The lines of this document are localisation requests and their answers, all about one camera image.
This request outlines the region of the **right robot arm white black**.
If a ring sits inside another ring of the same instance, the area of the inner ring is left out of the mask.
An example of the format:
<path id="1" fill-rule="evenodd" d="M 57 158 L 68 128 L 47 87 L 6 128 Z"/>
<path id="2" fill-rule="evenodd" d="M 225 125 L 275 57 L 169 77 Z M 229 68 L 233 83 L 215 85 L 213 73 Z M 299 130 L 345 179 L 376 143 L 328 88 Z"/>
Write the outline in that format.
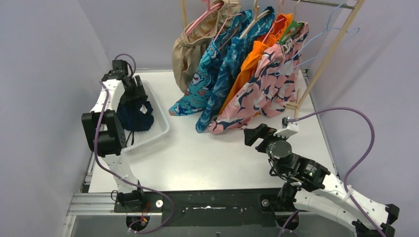
<path id="1" fill-rule="evenodd" d="M 315 160 L 293 152 L 288 139 L 299 132 L 297 123 L 281 129 L 260 124 L 244 129 L 245 145 L 268 155 L 269 174 L 285 181 L 277 196 L 281 209 L 308 211 L 341 224 L 358 237 L 393 237 L 399 207 L 381 204 L 345 187 L 336 175 Z"/>

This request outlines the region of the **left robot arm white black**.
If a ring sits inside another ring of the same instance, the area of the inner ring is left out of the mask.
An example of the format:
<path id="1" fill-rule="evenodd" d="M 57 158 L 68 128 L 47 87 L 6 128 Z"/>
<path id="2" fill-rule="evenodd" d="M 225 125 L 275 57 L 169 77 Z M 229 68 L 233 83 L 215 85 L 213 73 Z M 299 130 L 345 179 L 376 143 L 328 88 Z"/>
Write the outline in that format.
<path id="1" fill-rule="evenodd" d="M 139 125 L 138 105 L 147 102 L 148 96 L 131 65 L 118 58 L 112 61 L 100 85 L 96 104 L 81 117 L 87 143 L 95 160 L 102 158 L 107 164 L 97 162 L 98 166 L 115 179 L 116 205 L 141 212 L 147 207 L 147 199 L 122 152 L 127 143 L 125 129 L 135 130 Z"/>

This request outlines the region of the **white perforated plastic basket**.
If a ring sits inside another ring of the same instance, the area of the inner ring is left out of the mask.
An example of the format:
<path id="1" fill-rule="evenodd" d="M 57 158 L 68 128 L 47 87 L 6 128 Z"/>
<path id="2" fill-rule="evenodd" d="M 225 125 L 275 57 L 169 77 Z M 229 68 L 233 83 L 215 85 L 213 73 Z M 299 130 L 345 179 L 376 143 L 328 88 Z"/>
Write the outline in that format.
<path id="1" fill-rule="evenodd" d="M 124 153 L 134 151 L 142 146 L 151 145 L 152 142 L 167 134 L 170 129 L 165 110 L 161 105 L 156 92 L 148 81 L 144 80 L 142 83 L 145 93 L 148 96 L 147 108 L 150 107 L 152 112 L 142 118 L 142 121 L 145 122 L 145 128 L 147 128 L 147 130 L 125 130 L 126 148 L 123 149 Z"/>

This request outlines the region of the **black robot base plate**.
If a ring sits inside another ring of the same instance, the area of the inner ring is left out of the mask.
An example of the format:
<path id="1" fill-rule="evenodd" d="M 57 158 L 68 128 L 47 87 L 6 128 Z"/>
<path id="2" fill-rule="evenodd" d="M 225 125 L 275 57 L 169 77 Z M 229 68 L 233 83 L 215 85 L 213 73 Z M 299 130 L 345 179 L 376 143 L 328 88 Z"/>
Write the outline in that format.
<path id="1" fill-rule="evenodd" d="M 281 201 L 280 188 L 172 191 L 111 195 L 114 212 L 129 213 L 129 225 L 160 214 L 164 227 L 275 227 L 281 212 L 293 212 L 293 204 Z"/>

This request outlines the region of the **green plastic hanger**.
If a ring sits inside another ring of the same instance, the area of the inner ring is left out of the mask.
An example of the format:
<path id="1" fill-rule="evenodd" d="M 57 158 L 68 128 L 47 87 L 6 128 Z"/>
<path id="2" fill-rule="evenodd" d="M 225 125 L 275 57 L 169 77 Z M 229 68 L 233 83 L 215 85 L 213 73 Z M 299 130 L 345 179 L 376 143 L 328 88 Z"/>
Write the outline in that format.
<path id="1" fill-rule="evenodd" d="M 278 44 L 285 44 L 286 41 L 295 33 L 296 30 L 304 26 L 304 22 L 292 21 L 291 24 L 286 28 L 282 37 L 277 41 Z"/>

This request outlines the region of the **pink shark print shorts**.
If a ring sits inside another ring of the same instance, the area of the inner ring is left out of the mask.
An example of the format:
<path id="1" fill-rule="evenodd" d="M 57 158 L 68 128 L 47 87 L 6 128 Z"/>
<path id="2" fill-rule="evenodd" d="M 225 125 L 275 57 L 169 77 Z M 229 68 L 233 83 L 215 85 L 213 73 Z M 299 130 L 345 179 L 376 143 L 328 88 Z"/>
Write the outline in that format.
<path id="1" fill-rule="evenodd" d="M 308 23 L 299 24 L 293 34 L 284 38 L 284 43 L 275 41 L 264 50 L 250 80 L 208 126 L 210 133 L 218 135 L 228 129 L 244 129 L 257 115 L 273 118 L 296 100 L 300 51 L 309 34 Z"/>

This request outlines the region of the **navy blue shorts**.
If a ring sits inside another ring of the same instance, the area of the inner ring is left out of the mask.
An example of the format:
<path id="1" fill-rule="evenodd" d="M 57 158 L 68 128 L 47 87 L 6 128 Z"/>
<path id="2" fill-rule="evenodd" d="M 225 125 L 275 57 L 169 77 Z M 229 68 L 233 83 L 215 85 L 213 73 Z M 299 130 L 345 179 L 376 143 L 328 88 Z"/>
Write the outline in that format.
<path id="1" fill-rule="evenodd" d="M 134 145 L 135 133 L 148 131 L 154 123 L 153 108 L 147 100 L 133 100 L 119 103 L 117 116 L 124 130 L 129 131 L 127 145 Z"/>

